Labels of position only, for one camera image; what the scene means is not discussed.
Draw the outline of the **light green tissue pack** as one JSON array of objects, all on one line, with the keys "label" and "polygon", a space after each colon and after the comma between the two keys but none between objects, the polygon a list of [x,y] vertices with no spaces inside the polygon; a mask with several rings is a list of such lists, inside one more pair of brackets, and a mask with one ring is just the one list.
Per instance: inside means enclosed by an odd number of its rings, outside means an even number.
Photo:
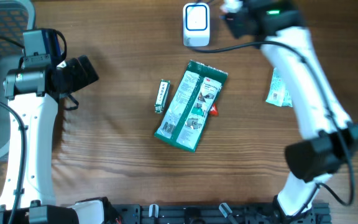
[{"label": "light green tissue pack", "polygon": [[265,102],[279,107],[293,106],[290,93],[287,90],[277,68],[273,69],[272,81],[270,83],[270,89]]}]

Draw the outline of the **green white gum pack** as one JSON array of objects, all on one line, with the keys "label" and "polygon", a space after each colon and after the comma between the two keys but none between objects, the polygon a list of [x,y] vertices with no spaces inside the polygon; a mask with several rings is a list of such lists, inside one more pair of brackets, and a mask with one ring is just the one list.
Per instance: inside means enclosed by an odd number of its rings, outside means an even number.
[{"label": "green white gum pack", "polygon": [[161,80],[158,88],[157,98],[155,101],[155,112],[160,114],[163,113],[168,92],[170,89],[170,80]]}]

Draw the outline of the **red coffee stick sachet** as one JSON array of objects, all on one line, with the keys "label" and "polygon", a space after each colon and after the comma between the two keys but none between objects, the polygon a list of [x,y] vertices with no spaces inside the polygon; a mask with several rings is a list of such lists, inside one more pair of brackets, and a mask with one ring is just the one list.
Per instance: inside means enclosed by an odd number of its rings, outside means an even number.
[{"label": "red coffee stick sachet", "polygon": [[210,110],[209,110],[209,114],[210,114],[211,116],[219,116],[219,112],[218,112],[218,109],[217,109],[215,103],[211,106],[211,108],[210,108]]}]

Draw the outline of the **green 3M sponge pack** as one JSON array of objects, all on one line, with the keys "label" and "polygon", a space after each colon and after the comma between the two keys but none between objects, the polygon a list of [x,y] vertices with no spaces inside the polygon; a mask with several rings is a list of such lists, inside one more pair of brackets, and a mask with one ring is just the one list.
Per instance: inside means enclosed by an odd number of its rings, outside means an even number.
[{"label": "green 3M sponge pack", "polygon": [[189,61],[154,136],[171,146],[195,152],[227,76],[227,72],[217,68]]}]

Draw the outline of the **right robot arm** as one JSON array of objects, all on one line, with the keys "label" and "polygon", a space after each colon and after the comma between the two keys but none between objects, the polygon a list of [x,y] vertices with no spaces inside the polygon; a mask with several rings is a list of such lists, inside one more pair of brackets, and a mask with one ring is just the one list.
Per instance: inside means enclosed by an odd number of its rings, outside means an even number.
[{"label": "right robot arm", "polygon": [[337,100],[294,2],[225,1],[222,10],[233,36],[253,36],[290,93],[302,140],[285,148],[290,174],[275,203],[284,220],[296,220],[341,166],[354,188],[358,124]]}]

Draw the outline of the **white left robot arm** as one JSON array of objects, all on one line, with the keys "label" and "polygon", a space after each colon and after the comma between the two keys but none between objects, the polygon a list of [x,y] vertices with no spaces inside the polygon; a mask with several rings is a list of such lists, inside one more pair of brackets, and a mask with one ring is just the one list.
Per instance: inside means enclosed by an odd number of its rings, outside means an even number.
[{"label": "white left robot arm", "polygon": [[52,141],[58,102],[98,80],[89,58],[26,62],[4,84],[10,113],[7,175],[0,196],[0,223],[104,223],[102,199],[69,207],[55,204]]}]

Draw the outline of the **white barcode scanner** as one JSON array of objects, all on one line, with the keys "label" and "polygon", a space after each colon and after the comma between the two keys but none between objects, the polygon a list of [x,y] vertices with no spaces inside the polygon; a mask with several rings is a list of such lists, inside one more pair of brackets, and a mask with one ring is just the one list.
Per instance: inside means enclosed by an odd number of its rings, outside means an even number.
[{"label": "white barcode scanner", "polygon": [[210,10],[204,2],[183,6],[183,44],[186,47],[205,47],[210,41]]}]

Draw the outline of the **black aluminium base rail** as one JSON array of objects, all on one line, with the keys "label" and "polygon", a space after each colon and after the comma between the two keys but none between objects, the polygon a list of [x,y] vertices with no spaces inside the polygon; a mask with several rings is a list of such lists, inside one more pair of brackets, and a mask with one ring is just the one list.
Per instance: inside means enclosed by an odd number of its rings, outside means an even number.
[{"label": "black aluminium base rail", "polygon": [[231,213],[223,214],[218,205],[160,205],[153,214],[149,208],[155,205],[115,204],[119,223],[136,224],[186,224],[186,223],[281,223],[283,215],[272,203],[230,204]]}]

